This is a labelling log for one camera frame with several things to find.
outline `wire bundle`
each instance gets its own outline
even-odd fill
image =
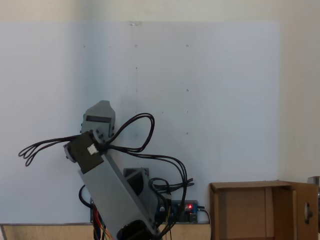
[[[141,147],[131,148],[131,147],[115,146],[115,145],[111,144],[127,126],[129,126],[133,122],[135,122],[135,121],[137,121],[139,119],[142,119],[142,118],[148,118],[150,120],[151,126],[150,126],[149,134],[148,134],[145,142],[143,143],[143,145]],[[128,154],[128,155],[131,155],[131,156],[134,156],[134,157],[137,157],[137,158],[141,158],[141,159],[151,159],[151,160],[158,160],[158,161],[167,162],[167,163],[170,163],[170,164],[174,165],[178,169],[179,174],[180,174],[181,179],[182,179],[181,183],[169,185],[169,183],[167,181],[165,181],[166,185],[153,185],[152,184],[153,181],[151,181],[152,179],[150,180],[150,183],[149,183],[151,189],[159,197],[162,196],[161,194],[163,194],[163,193],[171,194],[171,192],[176,191],[176,190],[178,190],[180,188],[183,188],[182,198],[181,198],[181,203],[180,203],[180,207],[179,207],[179,210],[178,210],[178,214],[177,214],[176,218],[174,219],[174,221],[172,223],[166,224],[166,226],[164,227],[162,232],[155,238],[157,240],[160,240],[160,239],[162,239],[162,237],[167,232],[169,232],[171,230],[171,228],[179,220],[179,216],[181,215],[182,211],[184,210],[185,199],[186,199],[186,194],[187,194],[187,187],[193,185],[193,183],[191,183],[191,181],[193,179],[192,178],[188,179],[187,170],[186,170],[185,165],[180,160],[178,160],[177,158],[171,157],[171,156],[165,156],[165,155],[154,155],[154,154],[142,154],[141,153],[146,148],[148,143],[150,142],[151,137],[152,137],[153,132],[154,132],[154,129],[155,129],[155,119],[151,114],[149,114],[149,113],[138,114],[138,115],[132,117],[131,119],[129,119],[124,125],[122,125],[120,127],[120,129],[115,133],[115,135],[112,138],[110,138],[106,143],[99,144],[98,148],[102,152],[107,152],[108,150],[113,149],[113,150],[116,150],[116,151],[119,151],[119,152],[122,152],[122,153],[125,153],[125,154]],[[70,141],[76,139],[77,137],[78,137],[78,135],[64,137],[64,138],[55,138],[55,139],[51,139],[51,140],[37,142],[37,143],[32,144],[31,146],[28,146],[25,149],[23,149],[19,153],[19,157],[23,157],[24,159],[27,159],[27,161],[25,163],[25,166],[28,167],[39,151],[41,151],[43,149],[46,149],[48,147],[51,147],[51,146],[53,146],[55,144],[58,144],[58,143],[70,142]],[[41,146],[43,144],[47,144],[47,145],[37,149],[39,146]]]
[[[32,163],[32,161],[34,160],[37,153],[39,153],[41,150],[49,148],[49,147],[56,145],[56,144],[59,144],[59,143],[70,142],[70,141],[76,139],[78,136],[79,135],[40,141],[40,142],[34,143],[34,144],[26,147],[25,149],[21,150],[19,152],[18,156],[23,157],[23,159],[26,159],[25,166],[28,167]]]

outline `black cable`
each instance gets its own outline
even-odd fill
[[[41,150],[49,148],[53,145],[59,144],[59,143],[64,143],[64,142],[70,142],[74,139],[76,139],[79,135],[75,135],[75,136],[68,136],[68,137],[62,137],[62,138],[54,138],[54,139],[49,139],[49,140],[45,140],[45,141],[40,141],[37,143],[34,143],[28,147],[26,147],[25,149],[21,150],[18,154],[19,157],[23,157],[23,159],[27,159],[25,162],[25,166],[28,167],[32,161],[34,160],[35,156],[37,155],[37,153],[39,153]],[[41,148],[39,148],[37,151],[36,149],[38,147],[40,147],[43,144],[47,144]]]
[[[79,190],[79,199],[80,199],[80,201],[81,201],[81,203],[82,203],[83,205],[85,205],[86,207],[88,207],[88,208],[90,208],[90,209],[93,209],[94,207],[93,207],[90,203],[86,202],[86,201],[84,200],[84,198],[82,197],[82,190],[85,188],[85,186],[86,186],[86,185],[83,185],[83,186],[80,188],[80,190]]]
[[[207,212],[207,210],[205,210],[204,208],[199,208],[199,207],[202,207],[202,206],[198,206],[198,211],[199,211],[199,212],[204,212],[204,213],[206,213],[206,215],[208,216],[208,220],[209,220],[209,224],[210,224],[210,239],[212,239],[212,227],[211,227],[210,215],[209,215],[209,213]]]
[[[159,181],[164,181],[165,183],[166,183],[166,193],[167,194],[171,194],[171,192],[170,192],[170,184],[169,184],[169,182],[167,181],[167,180],[165,180],[165,179],[163,179],[163,178],[160,178],[160,177],[154,177],[154,178],[151,178],[150,179],[150,182],[151,182],[151,184],[153,184],[153,182],[154,181],[157,181],[157,180],[159,180]]]

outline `beige wall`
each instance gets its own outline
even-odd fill
[[[282,27],[279,174],[305,182],[320,175],[320,1],[301,2]]]
[[[277,19],[279,0],[0,0],[7,21],[222,21]]]

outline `open cardboard box flap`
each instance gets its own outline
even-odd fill
[[[216,182],[210,188],[213,240],[318,239],[316,185],[275,180]],[[309,224],[305,202],[314,212]]]

